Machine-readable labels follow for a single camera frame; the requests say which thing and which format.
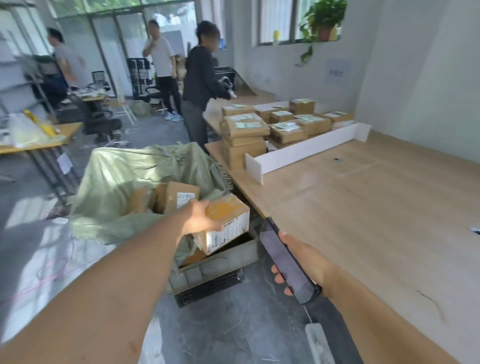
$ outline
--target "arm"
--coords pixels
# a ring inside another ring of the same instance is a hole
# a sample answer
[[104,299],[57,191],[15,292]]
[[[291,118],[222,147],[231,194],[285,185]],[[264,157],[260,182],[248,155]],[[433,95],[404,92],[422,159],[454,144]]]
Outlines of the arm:
[[150,53],[152,53],[153,47],[155,47],[155,40],[152,39],[152,40],[150,40],[150,42],[148,42],[148,40],[147,40],[147,44],[145,44],[145,48],[142,52],[142,55],[144,57],[148,57],[150,55]]
[[[309,277],[322,286],[322,294],[342,314],[366,364],[457,364],[454,358],[398,315],[358,279],[319,251],[290,234],[281,232],[280,238]],[[272,271],[277,274],[275,282],[285,282],[275,266]],[[285,294],[292,295],[290,288],[285,288]]]
[[190,201],[85,271],[0,351],[2,364],[136,364],[180,238],[219,230]]
[[63,77],[67,81],[70,82],[76,82],[77,79],[73,75],[72,69],[70,68],[70,65],[68,64],[67,60],[65,58],[61,58],[58,60],[58,64],[60,66],[61,72],[63,73]]
[[200,62],[202,68],[202,79],[205,82],[205,85],[216,97],[230,100],[230,93],[224,89],[220,82],[216,79],[213,58],[212,55],[208,53],[207,49],[204,49],[202,52]]

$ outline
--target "phone screen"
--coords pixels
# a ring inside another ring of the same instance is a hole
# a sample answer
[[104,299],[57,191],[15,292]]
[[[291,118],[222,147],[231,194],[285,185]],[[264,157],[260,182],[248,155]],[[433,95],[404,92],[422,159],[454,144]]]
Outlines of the phone screen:
[[260,228],[260,242],[272,257],[273,262],[287,282],[297,301],[307,303],[316,291],[297,260],[278,237],[278,228],[270,218],[266,218]]

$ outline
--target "white wall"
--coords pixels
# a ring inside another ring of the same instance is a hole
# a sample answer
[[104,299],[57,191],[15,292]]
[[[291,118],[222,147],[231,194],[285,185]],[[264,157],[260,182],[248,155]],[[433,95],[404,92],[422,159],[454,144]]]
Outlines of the white wall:
[[478,17],[475,0],[387,0],[357,120],[480,162]]
[[[235,29],[241,29],[241,49],[235,42],[234,63],[250,86],[275,93],[278,99],[311,97],[331,109],[353,110],[375,40],[384,0],[350,0],[338,42],[314,44],[313,56],[303,67],[300,55],[307,45],[256,47],[257,1],[235,1]],[[326,62],[330,58],[352,60],[352,70],[344,87],[324,83]]]

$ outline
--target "woman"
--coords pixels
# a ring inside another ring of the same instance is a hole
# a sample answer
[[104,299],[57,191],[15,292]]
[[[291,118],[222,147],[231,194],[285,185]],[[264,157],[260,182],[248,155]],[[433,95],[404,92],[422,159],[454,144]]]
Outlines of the woman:
[[190,51],[186,61],[181,110],[190,141],[206,151],[208,138],[203,113],[208,100],[212,97],[230,100],[230,93],[216,79],[214,70],[212,53],[218,49],[220,31],[215,24],[203,21],[198,24],[197,38],[198,46]]

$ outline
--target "person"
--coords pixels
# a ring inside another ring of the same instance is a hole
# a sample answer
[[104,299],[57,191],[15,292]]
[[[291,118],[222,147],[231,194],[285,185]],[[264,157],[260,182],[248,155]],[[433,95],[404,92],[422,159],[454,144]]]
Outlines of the person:
[[[222,229],[205,215],[207,206],[190,200],[92,265],[5,344],[0,363],[136,364],[180,238]],[[319,251],[279,236],[342,314],[365,363],[456,363]],[[272,271],[275,282],[285,282]]]
[[[157,21],[152,19],[148,22],[148,33],[152,37],[147,39],[143,56],[152,55],[153,64],[156,72],[156,85],[162,93],[163,103],[168,110],[166,120],[182,121],[182,112],[180,107],[180,92],[177,81],[177,61],[172,46],[162,36],[160,26]],[[177,113],[175,114],[170,102],[170,95],[173,96]]]
[[69,87],[82,88],[92,82],[84,59],[65,44],[59,30],[48,28],[48,42],[54,49],[55,59]]
[[208,142],[206,121],[203,113],[211,98],[230,100],[230,93],[217,80],[212,53],[217,51],[220,31],[209,21],[197,27],[198,46],[192,48],[185,62],[187,74],[183,80],[183,122],[191,142],[205,149]]

